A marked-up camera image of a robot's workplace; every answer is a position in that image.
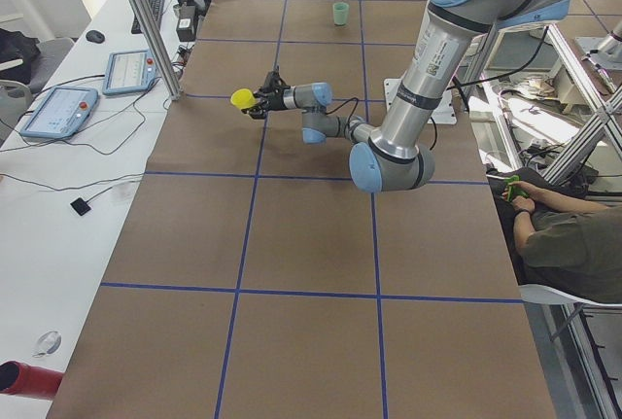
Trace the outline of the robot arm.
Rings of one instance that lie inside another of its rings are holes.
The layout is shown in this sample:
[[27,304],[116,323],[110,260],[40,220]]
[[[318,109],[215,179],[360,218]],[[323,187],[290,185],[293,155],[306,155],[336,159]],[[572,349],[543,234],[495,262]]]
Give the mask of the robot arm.
[[406,191],[427,183],[434,172],[429,149],[418,138],[441,102],[472,40],[492,28],[535,28],[563,19],[570,0],[428,0],[426,21],[396,96],[378,127],[361,118],[334,117],[327,83],[288,86],[270,72],[257,91],[239,89],[231,103],[253,119],[270,111],[299,109],[306,143],[329,137],[352,142],[349,169],[365,192]]

